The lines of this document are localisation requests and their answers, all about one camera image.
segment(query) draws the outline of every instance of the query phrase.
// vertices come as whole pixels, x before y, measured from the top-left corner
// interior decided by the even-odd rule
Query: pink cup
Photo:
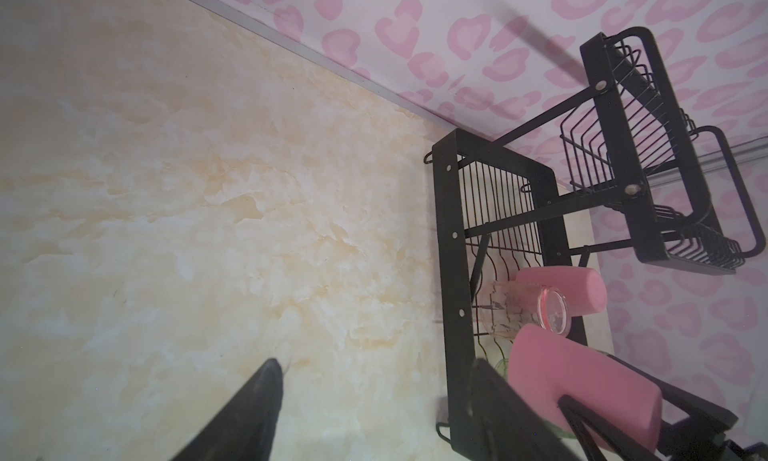
[[[524,267],[514,280],[557,287],[568,300],[571,316],[601,313],[608,304],[605,282],[600,273],[590,267]]]

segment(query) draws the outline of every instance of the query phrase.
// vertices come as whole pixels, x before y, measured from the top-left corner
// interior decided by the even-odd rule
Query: bolt
[[[635,196],[641,190],[642,188],[639,184],[627,184],[627,187],[624,188],[624,193],[628,196]]]

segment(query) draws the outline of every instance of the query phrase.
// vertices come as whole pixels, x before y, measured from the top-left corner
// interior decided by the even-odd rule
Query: clear glass cup
[[[567,336],[571,330],[568,303],[556,287],[517,281],[493,281],[478,293],[478,317],[486,332],[513,340],[526,324]]]

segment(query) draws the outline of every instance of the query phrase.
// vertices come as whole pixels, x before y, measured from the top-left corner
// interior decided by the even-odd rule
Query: silver rivet
[[[624,193],[628,196],[635,196],[640,192],[640,189],[638,184],[627,184],[627,187],[624,188]]]

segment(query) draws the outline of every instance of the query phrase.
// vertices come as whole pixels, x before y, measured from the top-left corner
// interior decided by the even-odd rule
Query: dish rack
[[[436,428],[470,459],[488,459],[488,434],[468,404],[472,362],[499,353],[503,361],[509,351],[479,322],[484,282],[511,280],[521,267],[571,265],[573,255],[586,266],[591,253],[627,247],[646,264],[733,274],[766,245],[723,131],[696,127],[680,109],[652,33],[597,34],[581,45],[581,58],[589,87],[494,141],[454,130],[425,157],[435,181],[448,380],[448,422]],[[551,121],[559,121],[568,162],[571,192],[563,195],[551,168],[504,148]],[[712,207],[693,145],[705,131],[714,134],[744,206],[755,237],[748,251],[723,234]],[[690,213],[654,203],[648,177],[667,170],[679,171]],[[563,216],[596,206],[622,213],[629,238],[570,247]],[[568,337],[586,344],[581,318]],[[450,428],[450,438],[441,428]]]

